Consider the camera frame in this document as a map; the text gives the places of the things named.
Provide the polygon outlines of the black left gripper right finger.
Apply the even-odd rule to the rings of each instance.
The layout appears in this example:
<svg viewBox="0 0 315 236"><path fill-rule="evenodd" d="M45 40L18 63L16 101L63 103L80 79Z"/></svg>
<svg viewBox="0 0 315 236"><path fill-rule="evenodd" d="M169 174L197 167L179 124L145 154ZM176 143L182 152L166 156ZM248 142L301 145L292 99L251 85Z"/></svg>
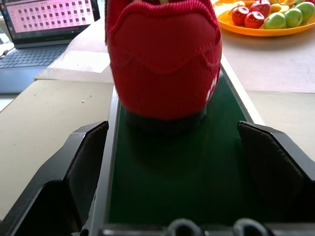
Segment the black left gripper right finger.
<svg viewBox="0 0 315 236"><path fill-rule="evenodd" d="M240 121L237 129L255 186L272 222L237 221L237 235L315 236L315 162L285 133Z"/></svg>

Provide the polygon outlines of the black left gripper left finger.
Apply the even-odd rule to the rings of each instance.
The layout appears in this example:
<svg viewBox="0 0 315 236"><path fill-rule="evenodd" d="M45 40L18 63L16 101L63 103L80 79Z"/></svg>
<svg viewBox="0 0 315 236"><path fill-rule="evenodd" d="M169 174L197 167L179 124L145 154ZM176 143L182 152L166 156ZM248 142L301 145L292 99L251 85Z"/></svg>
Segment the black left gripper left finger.
<svg viewBox="0 0 315 236"><path fill-rule="evenodd" d="M99 180L107 121L72 132L0 223L0 236L70 236L82 229Z"/></svg>

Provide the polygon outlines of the green conveyor belt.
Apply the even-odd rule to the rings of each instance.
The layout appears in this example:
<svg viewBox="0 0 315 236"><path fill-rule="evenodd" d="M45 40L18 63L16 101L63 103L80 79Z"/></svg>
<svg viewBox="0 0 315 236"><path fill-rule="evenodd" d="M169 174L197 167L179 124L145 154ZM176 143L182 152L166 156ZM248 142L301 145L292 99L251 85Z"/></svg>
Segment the green conveyor belt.
<svg viewBox="0 0 315 236"><path fill-rule="evenodd" d="M270 219L237 131L241 120L263 121L227 59L221 67L206 117L178 135L133 128L113 95L91 236L106 223L167 225L187 218L232 225L243 217Z"/></svg>

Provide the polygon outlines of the red knit shoe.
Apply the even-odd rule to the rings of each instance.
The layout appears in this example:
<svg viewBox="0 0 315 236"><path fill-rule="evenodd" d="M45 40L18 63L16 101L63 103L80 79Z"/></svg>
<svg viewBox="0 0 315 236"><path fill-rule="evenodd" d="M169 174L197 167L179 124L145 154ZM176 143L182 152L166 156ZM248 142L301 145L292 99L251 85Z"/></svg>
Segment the red knit shoe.
<svg viewBox="0 0 315 236"><path fill-rule="evenodd" d="M157 134L200 124L219 82L210 0L106 0L105 42L127 121Z"/></svg>

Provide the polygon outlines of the grey laptop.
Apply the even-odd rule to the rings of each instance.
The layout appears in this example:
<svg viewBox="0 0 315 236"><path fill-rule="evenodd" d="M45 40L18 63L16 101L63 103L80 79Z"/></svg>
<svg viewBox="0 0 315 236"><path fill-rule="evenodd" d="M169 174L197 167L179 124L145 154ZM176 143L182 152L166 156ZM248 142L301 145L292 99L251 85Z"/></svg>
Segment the grey laptop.
<svg viewBox="0 0 315 236"><path fill-rule="evenodd" d="M19 94L100 19L97 0L0 0L14 45L0 55L0 95Z"/></svg>

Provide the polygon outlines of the orange fruit plate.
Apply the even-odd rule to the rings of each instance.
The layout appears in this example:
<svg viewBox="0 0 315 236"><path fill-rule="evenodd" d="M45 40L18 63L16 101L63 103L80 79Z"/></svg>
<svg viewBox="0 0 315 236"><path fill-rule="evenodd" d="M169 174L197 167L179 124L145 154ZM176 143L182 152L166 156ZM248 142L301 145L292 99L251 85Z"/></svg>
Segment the orange fruit plate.
<svg viewBox="0 0 315 236"><path fill-rule="evenodd" d="M250 36L283 36L315 27L315 0L212 0L221 28Z"/></svg>

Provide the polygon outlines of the green apple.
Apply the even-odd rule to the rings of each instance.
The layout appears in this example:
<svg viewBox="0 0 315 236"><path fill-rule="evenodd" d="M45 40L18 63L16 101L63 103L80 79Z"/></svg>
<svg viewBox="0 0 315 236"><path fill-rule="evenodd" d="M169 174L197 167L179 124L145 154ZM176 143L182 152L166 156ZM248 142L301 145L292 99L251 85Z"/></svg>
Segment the green apple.
<svg viewBox="0 0 315 236"><path fill-rule="evenodd" d="M315 5L312 2L301 2L295 8L302 12L302 23L307 22L315 15Z"/></svg>
<svg viewBox="0 0 315 236"><path fill-rule="evenodd" d="M287 28L295 28L300 26L303 20L302 12L297 8L289 9L284 13Z"/></svg>
<svg viewBox="0 0 315 236"><path fill-rule="evenodd" d="M269 15L263 24L265 30L278 30L285 28L286 20L282 13L275 12Z"/></svg>

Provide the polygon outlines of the red apple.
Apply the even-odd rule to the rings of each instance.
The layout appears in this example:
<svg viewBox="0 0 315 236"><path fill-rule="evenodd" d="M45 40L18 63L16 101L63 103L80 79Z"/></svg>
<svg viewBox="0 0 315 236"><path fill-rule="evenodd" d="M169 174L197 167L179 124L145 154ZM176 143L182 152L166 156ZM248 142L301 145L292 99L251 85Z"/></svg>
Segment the red apple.
<svg viewBox="0 0 315 236"><path fill-rule="evenodd" d="M231 20L236 26L242 26L245 23L245 18L249 14L249 9L245 6L238 6L231 11Z"/></svg>
<svg viewBox="0 0 315 236"><path fill-rule="evenodd" d="M256 0L250 7L250 12L260 12L265 18L269 15L271 4L268 0Z"/></svg>
<svg viewBox="0 0 315 236"><path fill-rule="evenodd" d="M259 29L264 24L265 17L258 11L252 11L246 15L244 24L245 27L251 29Z"/></svg>

